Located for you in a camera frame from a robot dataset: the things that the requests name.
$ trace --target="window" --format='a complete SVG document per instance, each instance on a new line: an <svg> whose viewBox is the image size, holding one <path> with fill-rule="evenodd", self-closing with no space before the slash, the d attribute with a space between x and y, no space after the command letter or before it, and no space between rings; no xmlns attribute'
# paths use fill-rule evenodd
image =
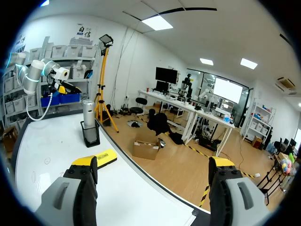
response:
<svg viewBox="0 0 301 226"><path fill-rule="evenodd" d="M297 133L296 133L296 136L295 136L295 139L294 139L294 140L296 141L296 146L295 146L295 148L296 148L297 150L299 150L300 143L301 143L301 129L298 129L298 130L297 130Z"/></svg>

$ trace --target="ceiling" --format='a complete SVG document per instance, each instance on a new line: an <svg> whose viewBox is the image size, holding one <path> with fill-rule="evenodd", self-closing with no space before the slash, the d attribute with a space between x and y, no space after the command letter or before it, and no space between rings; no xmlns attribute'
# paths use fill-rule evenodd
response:
<svg viewBox="0 0 301 226"><path fill-rule="evenodd" d="M181 11L161 16L173 29L154 31L138 20L172 9ZM285 33L257 1L50 0L31 19L66 12L99 16L132 27L174 52L189 68L228 74L247 82L259 79L271 85L277 78L287 77L301 93L296 57L291 46L279 36ZM204 65L200 58L211 59L214 65ZM241 58L258 66L254 70L241 66Z"/></svg>

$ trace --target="chair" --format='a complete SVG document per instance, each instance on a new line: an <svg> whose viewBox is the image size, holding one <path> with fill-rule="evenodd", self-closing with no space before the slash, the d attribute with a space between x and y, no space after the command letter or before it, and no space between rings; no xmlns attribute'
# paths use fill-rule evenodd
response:
<svg viewBox="0 0 301 226"><path fill-rule="evenodd" d="M141 98L141 97L137 97L136 102L137 102L138 106L147 104L147 100L144 98ZM131 107L130 112L135 115L135 119L127 121L127 124L131 127L141 127L142 123L137 121L137 114L143 113L143 109L140 107Z"/></svg>

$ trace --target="black stool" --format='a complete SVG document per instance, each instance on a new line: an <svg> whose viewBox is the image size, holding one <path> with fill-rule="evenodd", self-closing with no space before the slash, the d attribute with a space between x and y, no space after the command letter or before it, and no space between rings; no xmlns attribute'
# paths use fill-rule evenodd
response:
<svg viewBox="0 0 301 226"><path fill-rule="evenodd" d="M138 103L138 105L139 104L141 104L141 105L146 105L147 104L147 100L144 99L144 98L141 98L141 97L137 97L136 102ZM137 114L143 113L143 109L140 108L140 107L131 107L130 112L135 115L135 119L127 121L127 124L131 127L141 127L142 123L137 121Z"/></svg>

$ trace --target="white table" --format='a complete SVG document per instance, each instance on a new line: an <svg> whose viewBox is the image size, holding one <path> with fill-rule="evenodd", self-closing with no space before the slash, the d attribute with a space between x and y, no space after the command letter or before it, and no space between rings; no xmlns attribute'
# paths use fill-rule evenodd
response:
<svg viewBox="0 0 301 226"><path fill-rule="evenodd" d="M201 110L198 110L198 111L195 111L195 117L193 119L193 122L192 124L194 125L197 121L197 118L198 116L202 117L202 118L205 118L205 119L208 119L210 121L213 121L219 125L222 125L226 128L226 132L224 134L224 136L222 137L222 141L220 143L220 145L218 146L217 150L216 150L216 156L219 156L219 154L222 152L222 149L224 148L229 136L230 136L230 133L232 131L232 129L235 128L234 124L230 124L228 122L225 122L223 119L219 118L219 117L216 117L215 115L212 115L212 114L208 114L208 113L205 113L204 111L201 111ZM185 144L187 144L194 136L195 134L195 131L196 131L196 128L192 134L192 136L190 137L191 133L192 133L192 129L193 127L191 127L188 132L187 132L187 138L186 138L186 142Z"/></svg>
<svg viewBox="0 0 301 226"><path fill-rule="evenodd" d="M74 160L111 148L117 153L117 160L97 171L97 225L190 226L200 218L209 225L208 211L177 196L147 174L113 142L102 126L99 128L101 144L87 148L82 120L80 113L30 124L27 121L20 131L13 154L17 156L16 186L23 204L30 210L39 207L43 192Z"/></svg>
<svg viewBox="0 0 301 226"><path fill-rule="evenodd" d="M170 104L172 106L181 108L181 109L189 112L188 120L187 120L187 124L186 124L185 128L183 126L180 126L180 125L174 123L173 121L167 120L167 122L169 124L171 124L173 126L176 126L176 127L181 128L181 129L184 130L183 135L182 135L182 140L184 141L186 139L186 137L187 137L187 132L188 132L189 128L193 127L193 125L194 125L194 124L191 123L192 119L193 119L193 116L195 115L194 114L194 112L195 112L194 106L184 105L184 103L181 102L181 101L179 101L179 100L169 100L164 95L160 95L160 94L157 94L157 93L154 93L154 92L146 92L146 91L143 91L143 90L139 89L138 93L139 93L139 95L144 95L145 99L147 99L147 97L153 97L153 98L155 98L157 100L162 101L163 103Z"/></svg>

